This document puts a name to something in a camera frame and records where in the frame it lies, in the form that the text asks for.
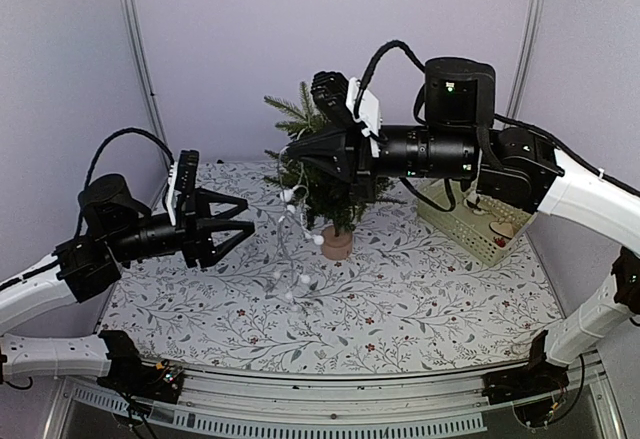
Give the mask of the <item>small green christmas tree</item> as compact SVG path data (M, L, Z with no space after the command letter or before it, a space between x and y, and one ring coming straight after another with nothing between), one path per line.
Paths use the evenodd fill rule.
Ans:
M284 119L275 128L286 134L293 142L307 139L331 126L325 114L314 105L309 86L302 81L298 88L299 101L264 97L266 105L273 107ZM267 156L276 162L276 173L265 181L285 191L287 202L302 214L302 225L311 230L319 219L326 227L313 240L320 244L325 258L333 261L345 260L353 250L353 232L369 204L350 195L348 184L318 169L289 156L289 152L266 150Z

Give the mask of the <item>white ball light garland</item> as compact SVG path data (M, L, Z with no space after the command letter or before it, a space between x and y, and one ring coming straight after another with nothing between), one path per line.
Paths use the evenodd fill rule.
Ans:
M297 244L298 240L310 243L319 248L324 240L319 234L313 233L306 223L306 200L309 195L308 179L303 166L299 167L295 182L292 186L284 184L285 164L289 162L288 147L285 146L277 155L276 174L279 186L278 198L282 205L282 212L277 221L276 238L279 251L288 263L288 274L276 278L279 284L286 280L283 299L293 313L304 311L303 300L300 298L302 289L309 289L311 278L305 267L296 260L290 251L290 244Z

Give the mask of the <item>black white cotton ornament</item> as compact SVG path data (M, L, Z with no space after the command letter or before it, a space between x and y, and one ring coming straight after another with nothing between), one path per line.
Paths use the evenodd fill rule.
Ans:
M481 198L476 194L470 194L464 200L464 205L475 215L485 215L489 211L484 209L481 205Z

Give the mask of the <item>pale green plastic basket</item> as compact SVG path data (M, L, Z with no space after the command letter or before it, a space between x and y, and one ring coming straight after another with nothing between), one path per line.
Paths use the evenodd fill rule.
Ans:
M443 180L425 181L418 187L418 191L442 210L450 206ZM487 266L497 265L510 255L535 218L534 214L481 195L478 195L481 198L480 205L489 213L475 215L464 205L471 190L462 192L459 183L452 181L451 192L456 202L452 211L443 212L418 199L417 214ZM498 219L517 224L519 231L512 240L500 237L489 229L489 223ZM495 238L503 238L506 245L499 247L494 243Z

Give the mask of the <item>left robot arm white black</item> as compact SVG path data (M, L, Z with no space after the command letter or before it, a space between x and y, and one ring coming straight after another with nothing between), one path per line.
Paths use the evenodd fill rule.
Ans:
M120 174L102 176L79 194L86 233L1 284L2 382L30 375L93 376L105 386L138 393L165 381L165 368L145 365L123 331L67 340L9 332L101 294L135 262L179 253L188 267L208 268L254 233L252 222L236 218L247 210L246 200L198 187L192 179L177 190L177 205L163 214L134 199Z

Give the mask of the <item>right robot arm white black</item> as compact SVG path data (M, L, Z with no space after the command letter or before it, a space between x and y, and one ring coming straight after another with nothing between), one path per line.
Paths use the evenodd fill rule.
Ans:
M353 195L375 196L376 181L440 179L530 214L569 220L620 245L597 292L568 318L539 333L517 386L537 395L608 332L639 312L639 194L587 165L552 134L495 111L496 73L486 63L440 57L422 66L415 124L386 126L361 78L315 74L311 95L325 130L292 142L287 154L341 180Z

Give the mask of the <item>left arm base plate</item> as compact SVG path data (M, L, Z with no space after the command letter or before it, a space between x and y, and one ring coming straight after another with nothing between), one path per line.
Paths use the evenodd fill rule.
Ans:
M136 398L177 404L184 383L184 369L168 360L148 365L138 359L118 359L97 384Z

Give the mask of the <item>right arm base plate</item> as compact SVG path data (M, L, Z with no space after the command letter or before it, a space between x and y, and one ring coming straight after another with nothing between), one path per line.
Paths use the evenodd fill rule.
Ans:
M489 372L481 379L481 395L490 405L559 391L569 385L567 369L556 366L521 366Z

